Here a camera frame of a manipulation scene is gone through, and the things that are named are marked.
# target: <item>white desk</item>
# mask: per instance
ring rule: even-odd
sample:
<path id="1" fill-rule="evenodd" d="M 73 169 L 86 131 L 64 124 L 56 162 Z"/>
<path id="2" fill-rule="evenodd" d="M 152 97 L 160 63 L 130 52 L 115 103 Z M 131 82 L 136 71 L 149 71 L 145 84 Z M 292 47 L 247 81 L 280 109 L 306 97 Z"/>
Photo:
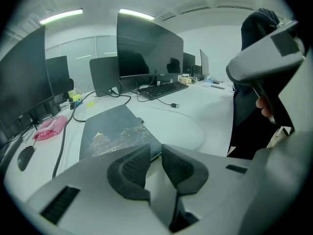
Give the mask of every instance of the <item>white desk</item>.
<path id="1" fill-rule="evenodd" d="M 198 82 L 185 90 L 160 98 L 165 103 L 179 104 L 179 109 L 171 108 L 158 100 L 138 102 L 133 93 L 129 93 L 132 99 L 127 107 L 145 121 L 144 125 L 161 143 L 226 156 L 233 123 L 232 84 L 222 83 L 226 90 L 204 88 L 202 85 L 203 82 Z M 121 105 L 127 99 L 121 96 L 97 98 L 92 94 L 76 109 L 75 117 L 87 119 Z M 87 108 L 87 104 L 92 101 L 95 104 Z M 63 108 L 60 114 L 69 118 L 71 111 L 69 107 Z M 64 152 L 57 175 L 79 161 L 84 125 L 73 119 L 68 124 Z M 26 146 L 33 144 L 33 140 L 29 139 L 27 143 L 22 143 L 4 179 L 7 190 L 25 202 L 36 190 L 51 180 L 61 141 L 62 132 L 45 141 L 36 142 L 35 153 L 23 172 L 17 166 L 17 157 Z"/>

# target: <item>yellow sticky note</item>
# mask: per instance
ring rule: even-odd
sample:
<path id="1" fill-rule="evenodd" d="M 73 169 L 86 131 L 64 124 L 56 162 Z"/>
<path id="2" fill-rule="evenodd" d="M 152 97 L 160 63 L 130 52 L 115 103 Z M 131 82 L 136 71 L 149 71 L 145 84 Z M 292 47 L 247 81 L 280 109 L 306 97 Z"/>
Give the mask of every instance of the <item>yellow sticky note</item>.
<path id="1" fill-rule="evenodd" d="M 94 101 L 90 102 L 89 104 L 87 104 L 87 108 L 89 108 L 90 106 L 94 105 Z"/>

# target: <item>ceiling light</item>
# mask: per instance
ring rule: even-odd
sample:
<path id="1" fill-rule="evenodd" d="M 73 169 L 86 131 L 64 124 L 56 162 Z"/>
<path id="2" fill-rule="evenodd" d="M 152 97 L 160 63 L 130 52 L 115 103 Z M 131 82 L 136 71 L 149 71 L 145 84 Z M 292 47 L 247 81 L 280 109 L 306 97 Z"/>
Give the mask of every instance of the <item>ceiling light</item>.
<path id="1" fill-rule="evenodd" d="M 83 57 L 78 57 L 76 59 L 84 58 L 84 57 L 90 57 L 91 55 L 83 56 Z"/>
<path id="2" fill-rule="evenodd" d="M 119 13 L 130 14 L 130 15 L 146 18 L 146 19 L 149 19 L 149 20 L 153 20 L 154 19 L 154 17 L 148 16 L 148 15 L 140 13 L 140 12 L 132 11 L 132 10 L 120 9 Z"/>
<path id="3" fill-rule="evenodd" d="M 73 10 L 73 11 L 68 11 L 65 13 L 61 13 L 46 19 L 43 19 L 40 21 L 40 24 L 47 24 L 49 22 L 52 22 L 54 20 L 58 20 L 60 18 L 65 18 L 65 17 L 69 17 L 69 16 L 73 16 L 73 15 L 78 15 L 78 14 L 82 14 L 83 13 L 83 9 L 79 9 L 79 10 Z"/>

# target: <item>white tabletop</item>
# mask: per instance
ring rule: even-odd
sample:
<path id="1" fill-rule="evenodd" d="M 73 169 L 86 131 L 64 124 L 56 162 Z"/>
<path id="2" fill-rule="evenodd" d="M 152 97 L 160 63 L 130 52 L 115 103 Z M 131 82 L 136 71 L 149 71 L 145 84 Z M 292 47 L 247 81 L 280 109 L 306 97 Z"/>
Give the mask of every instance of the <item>white tabletop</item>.
<path id="1" fill-rule="evenodd" d="M 144 125 L 161 143 L 226 156 L 232 132 L 233 93 L 232 84 L 220 85 L 226 89 L 205 88 L 203 82 L 198 82 L 185 90 L 160 98 L 168 104 L 179 104 L 178 109 L 162 104 L 158 100 L 138 102 L 133 93 L 128 94 L 132 99 L 127 107 L 135 116 L 144 120 Z M 146 100 L 146 98 L 139 96 L 139 100 Z M 126 97 L 97 98 L 92 94 L 77 107 L 75 117 L 87 119 L 126 101 Z M 69 107 L 64 107 L 62 110 L 59 114 L 69 118 L 72 112 Z M 84 125 L 73 119 L 68 124 L 64 152 L 57 175 L 79 161 Z M 34 141 L 29 139 L 26 143 L 22 143 L 4 179 L 4 185 L 9 193 L 25 202 L 35 191 L 51 180 L 61 147 L 62 133 L 45 141 L 37 141 L 34 145 L 35 153 L 23 172 L 17 166 L 17 157 L 26 146 L 33 145 Z"/>

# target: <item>mouse pad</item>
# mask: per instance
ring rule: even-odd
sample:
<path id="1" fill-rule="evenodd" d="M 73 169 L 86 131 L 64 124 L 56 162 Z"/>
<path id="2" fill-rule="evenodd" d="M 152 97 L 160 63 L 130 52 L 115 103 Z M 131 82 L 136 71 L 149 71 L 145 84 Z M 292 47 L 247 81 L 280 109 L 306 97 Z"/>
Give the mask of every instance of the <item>mouse pad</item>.
<path id="1" fill-rule="evenodd" d="M 150 144 L 151 159 L 161 152 L 161 143 L 126 105 L 120 105 L 86 120 L 79 160 L 139 144 Z"/>

